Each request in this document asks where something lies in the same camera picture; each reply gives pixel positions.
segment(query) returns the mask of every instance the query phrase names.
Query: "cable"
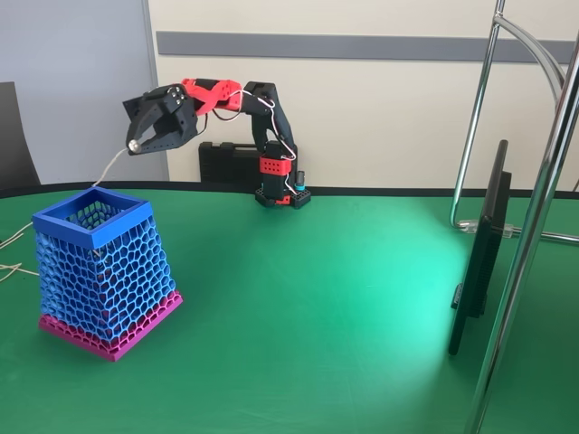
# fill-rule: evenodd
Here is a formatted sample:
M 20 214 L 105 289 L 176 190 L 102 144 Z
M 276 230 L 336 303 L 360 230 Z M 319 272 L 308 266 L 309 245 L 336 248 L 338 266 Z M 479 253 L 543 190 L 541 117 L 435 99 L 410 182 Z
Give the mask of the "cable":
M 20 237 L 22 237 L 24 235 L 22 232 L 24 232 L 27 228 L 29 228 L 32 225 L 33 225 L 32 222 L 26 224 L 24 227 L 22 227 L 21 229 L 16 231 L 16 233 L 12 237 L 10 237 L 8 240 L 6 240 L 4 242 L 0 242 L 0 249 L 3 249 L 11 242 L 18 240 Z
M 0 264 L 0 269 L 12 269 L 14 271 L 20 271 L 21 273 L 32 274 L 33 276 L 40 276 L 40 274 L 38 274 L 34 271 L 30 271 L 29 269 L 21 269 L 20 268 L 21 265 L 22 264 L 16 264 L 16 265 Z
M 0 278 L 0 283 L 4 282 L 7 278 L 12 276 L 20 268 L 21 265 L 22 265 L 22 262 L 14 265 L 13 267 L 10 267 L 12 269 L 12 271 L 10 271 L 8 274 L 6 274 L 3 278 Z
M 2 245 L 0 245 L 0 250 L 3 249 L 4 247 L 8 246 L 9 244 L 12 244 L 13 242 L 15 242 L 16 240 L 18 240 L 20 237 L 22 237 L 24 234 L 21 233 L 20 235 L 18 235 L 17 237 L 12 238 L 9 241 L 4 242 Z
M 117 161 L 117 158 L 119 158 L 120 155 L 121 155 L 123 152 L 126 152 L 126 151 L 127 151 L 127 149 L 126 149 L 125 147 L 123 147 L 120 151 L 117 152 L 117 154 L 116 154 L 115 156 L 113 156 L 112 160 L 110 160 L 110 163 L 108 163 L 107 166 L 105 167 L 105 170 L 104 170 L 104 172 L 102 173 L 102 175 L 100 176 L 99 180 L 92 185 L 93 187 L 96 187 L 97 185 L 99 185 L 99 184 L 102 182 L 103 179 L 105 179 L 105 176 L 107 175 L 107 172 L 108 172 L 109 169 L 112 167 L 112 165 L 115 164 L 115 161 Z
M 205 113 L 205 124 L 203 125 L 203 129 L 201 130 L 200 133 L 197 133 L 198 136 L 201 136 L 205 130 L 207 129 L 207 122 L 209 120 L 209 115 Z
M 288 183 L 288 180 L 289 180 L 289 179 L 290 179 L 290 174 L 287 174 L 287 175 L 286 175 L 286 181 L 285 181 L 286 187 L 288 187 L 288 190 L 290 190 L 292 193 L 294 193 L 294 194 L 297 196 L 297 195 L 298 195 L 298 192 L 296 192 L 296 191 L 293 189 L 293 187 Z
M 231 122 L 232 120 L 237 119 L 237 117 L 242 113 L 242 103 L 243 103 L 243 94 L 247 94 L 247 95 L 251 95 L 254 96 L 251 92 L 249 92 L 248 90 L 236 90 L 234 93 L 232 93 L 230 97 L 237 95 L 238 93 L 242 94 L 242 97 L 240 98 L 239 101 L 239 111 L 237 113 L 235 113 L 235 116 L 233 116 L 232 118 L 222 118 L 220 115 L 217 114 L 217 112 L 215 110 L 213 110 L 213 113 L 215 114 L 215 116 L 217 116 L 217 118 L 219 120 L 222 120 L 223 122 Z M 281 138 L 280 132 L 278 131 L 278 128 L 275 125 L 275 102 L 271 101 L 271 102 L 267 102 L 265 99 L 262 99 L 260 97 L 255 97 L 261 104 L 263 104 L 265 107 L 267 107 L 268 109 L 271 110 L 271 125 L 273 126 L 273 134 L 275 134 L 275 137 L 280 141 L 280 143 L 282 143 L 286 149 L 288 149 L 288 152 L 291 154 L 291 157 L 289 156 L 281 156 L 281 159 L 283 160 L 290 160 L 293 161 L 296 158 L 298 158 L 298 156 L 296 155 L 296 153 L 293 151 L 293 149 L 291 149 L 288 144 Z

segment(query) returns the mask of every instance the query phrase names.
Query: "black monitor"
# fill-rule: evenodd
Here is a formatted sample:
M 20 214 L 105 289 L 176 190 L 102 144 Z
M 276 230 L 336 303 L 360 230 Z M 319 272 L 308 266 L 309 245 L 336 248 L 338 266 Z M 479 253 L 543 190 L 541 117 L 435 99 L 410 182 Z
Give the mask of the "black monitor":
M 502 240 L 507 216 L 510 173 L 503 171 L 507 147 L 507 140 L 501 140 L 498 144 L 495 164 L 490 174 L 489 188 L 482 205 L 479 225 L 470 253 L 469 266 L 464 281 L 456 287 L 452 299 L 452 308 L 456 309 L 456 316 L 449 343 L 449 354 L 451 355 L 455 355 L 459 351 L 467 317 L 478 318 L 485 311 L 490 276 L 497 260 L 498 247 Z

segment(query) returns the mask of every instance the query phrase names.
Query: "pink base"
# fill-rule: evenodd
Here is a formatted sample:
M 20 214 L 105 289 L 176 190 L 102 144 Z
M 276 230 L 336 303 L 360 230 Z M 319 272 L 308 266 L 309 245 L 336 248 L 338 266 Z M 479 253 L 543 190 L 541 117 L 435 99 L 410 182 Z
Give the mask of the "pink base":
M 115 338 L 111 342 L 104 341 L 96 335 L 84 332 L 78 327 L 67 325 L 50 315 L 42 315 L 38 326 L 45 332 L 52 333 L 71 344 L 84 348 L 111 362 L 116 362 L 182 302 L 183 298 L 181 294 L 177 291 L 170 292 L 166 297 L 161 299 L 156 307 L 150 309 L 146 315 L 142 316 L 120 338 Z

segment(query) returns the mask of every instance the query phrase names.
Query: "robotic arm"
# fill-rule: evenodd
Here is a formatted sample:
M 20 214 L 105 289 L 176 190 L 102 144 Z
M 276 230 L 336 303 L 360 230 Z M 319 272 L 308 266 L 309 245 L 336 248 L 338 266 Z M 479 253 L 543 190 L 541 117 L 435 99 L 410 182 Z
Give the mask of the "robotic arm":
M 281 108 L 273 83 L 249 82 L 243 89 L 231 80 L 184 79 L 180 84 L 163 86 L 124 103 L 131 120 L 126 145 L 130 155 L 141 155 L 180 147 L 204 132 L 197 131 L 197 119 L 216 109 L 252 117 L 253 140 L 262 153 L 262 188 L 255 198 L 264 206 L 275 204 L 299 208 L 309 202 L 304 173 L 298 171 L 298 148 L 290 123 Z M 150 128 L 155 135 L 143 140 Z M 271 131 L 276 141 L 267 138 Z

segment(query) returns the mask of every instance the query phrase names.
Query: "metal stand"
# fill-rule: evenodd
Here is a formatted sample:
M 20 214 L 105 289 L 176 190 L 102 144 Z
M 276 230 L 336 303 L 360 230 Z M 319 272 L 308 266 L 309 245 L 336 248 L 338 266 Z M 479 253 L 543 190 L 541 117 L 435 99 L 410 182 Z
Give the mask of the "metal stand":
M 482 108 L 482 102 L 485 96 L 485 90 L 487 88 L 487 81 L 489 80 L 490 65 L 492 64 L 492 57 L 495 51 L 495 46 L 498 39 L 498 30 L 502 27 L 507 30 L 517 39 L 519 39 L 523 45 L 525 45 L 528 50 L 533 54 L 536 61 L 541 65 L 545 75 L 553 91 L 553 97 L 555 98 L 555 104 L 561 98 L 561 89 L 565 84 L 565 74 L 561 69 L 561 66 L 556 62 L 551 53 L 547 51 L 541 43 L 535 39 L 530 33 L 526 32 L 516 24 L 511 23 L 505 17 L 503 17 L 503 9 L 505 7 L 505 0 L 498 0 L 497 6 L 495 8 L 495 15 L 493 17 L 492 26 L 490 28 L 489 44 L 487 45 L 487 54 L 485 60 L 482 64 L 482 71 L 480 73 L 479 88 L 477 90 L 477 96 L 474 102 L 474 108 L 472 109 L 472 116 L 470 118 L 469 132 L 467 134 L 466 143 L 464 145 L 464 151 L 462 152 L 462 159 L 460 161 L 459 175 L 456 180 L 456 186 L 454 187 L 454 195 L 452 197 L 451 206 L 451 226 L 462 231 L 466 231 L 469 226 L 468 221 L 456 221 L 456 214 L 459 207 L 460 194 L 462 193 L 462 187 L 464 185 L 464 179 L 467 174 L 467 167 L 470 160 L 470 151 L 472 150 L 472 144 L 474 143 L 474 137 L 477 132 L 477 125 L 479 124 L 480 109 Z M 521 229 L 518 227 L 513 228 L 513 234 L 519 236 Z M 564 233 L 556 232 L 543 232 L 541 237 L 544 240 L 551 241 L 564 241 L 579 245 L 579 236 L 568 235 Z
M 528 273 L 531 269 L 533 258 L 535 257 L 536 247 L 540 239 L 547 238 L 549 240 L 579 242 L 579 238 L 575 236 L 542 232 L 577 121 L 579 109 L 579 37 L 575 44 L 573 58 L 566 77 L 563 78 L 560 68 L 558 65 L 555 66 L 556 62 L 540 43 L 528 33 L 503 18 L 502 11 L 504 4 L 505 0 L 497 1 L 497 8 L 489 37 L 487 58 L 483 64 L 479 91 L 477 92 L 472 120 L 470 122 L 469 135 L 460 163 L 459 178 L 457 180 L 451 210 L 451 224 L 453 226 L 460 227 L 460 225 L 455 223 L 456 208 L 460 199 L 460 190 L 464 182 L 474 132 L 479 120 L 480 106 L 482 104 L 487 78 L 489 77 L 490 63 L 497 41 L 499 27 L 504 27 L 513 33 L 536 56 L 536 59 L 547 74 L 557 104 L 555 120 L 549 136 L 545 156 L 543 157 L 543 162 L 536 179 L 535 189 L 531 196 L 531 202 L 527 209 L 525 223 L 523 224 L 523 229 L 519 230 L 520 239 L 517 245 L 517 251 L 508 272 L 507 283 L 505 284 L 505 290 L 500 300 L 500 306 L 498 307 L 497 319 L 495 320 L 489 346 L 480 370 L 472 408 L 464 430 L 465 434 L 478 434 L 480 432 L 485 411 L 489 404 L 490 394 L 495 385 L 496 370 L 502 360 L 505 344 L 510 334 L 515 313 L 517 312 L 521 289 L 527 281 Z

